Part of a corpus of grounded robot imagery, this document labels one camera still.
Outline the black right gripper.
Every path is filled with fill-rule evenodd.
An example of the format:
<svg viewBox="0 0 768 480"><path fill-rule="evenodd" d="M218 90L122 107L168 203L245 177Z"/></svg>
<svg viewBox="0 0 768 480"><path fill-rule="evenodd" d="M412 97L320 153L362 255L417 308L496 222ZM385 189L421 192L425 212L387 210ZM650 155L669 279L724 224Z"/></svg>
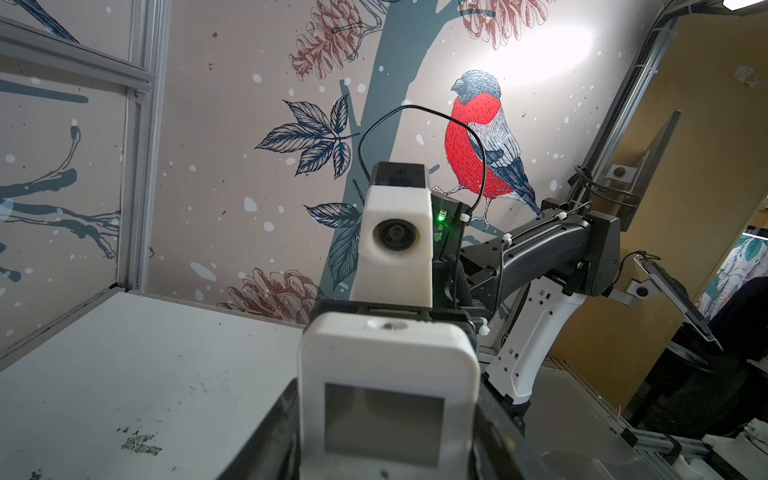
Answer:
<svg viewBox="0 0 768 480"><path fill-rule="evenodd" d="M481 302L471 295L466 269L461 260L461 236L464 232L461 217L470 213L470 207L447 197L434 197L432 212L435 220L432 308L397 304L390 300L362 302L323 298L313 307L311 319L316 320L331 312L359 314L387 320L453 324L469 336L487 334L489 314ZM331 247L330 270L334 274L349 272L353 259L359 256L362 212L351 204L327 203L313 207L311 216L341 232L340 238Z"/></svg>

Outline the white remote control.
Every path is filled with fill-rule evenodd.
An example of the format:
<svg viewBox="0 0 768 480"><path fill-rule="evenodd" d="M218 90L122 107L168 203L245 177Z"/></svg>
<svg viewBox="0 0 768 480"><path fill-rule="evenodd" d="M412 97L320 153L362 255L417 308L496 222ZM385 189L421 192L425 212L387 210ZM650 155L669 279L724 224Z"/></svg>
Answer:
<svg viewBox="0 0 768 480"><path fill-rule="evenodd" d="M303 479L464 479L480 368L455 325L329 312L298 350Z"/></svg>

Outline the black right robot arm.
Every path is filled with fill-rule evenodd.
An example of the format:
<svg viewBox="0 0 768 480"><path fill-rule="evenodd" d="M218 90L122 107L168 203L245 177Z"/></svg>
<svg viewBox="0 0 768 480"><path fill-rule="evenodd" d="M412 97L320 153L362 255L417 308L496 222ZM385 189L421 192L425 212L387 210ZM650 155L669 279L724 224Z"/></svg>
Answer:
<svg viewBox="0 0 768 480"><path fill-rule="evenodd" d="M550 208L463 247L467 212L425 190L370 191L350 297L317 303L301 342L304 411L359 392L390 417L414 404L456 420L484 395L525 412L565 322L617 272L619 222Z"/></svg>

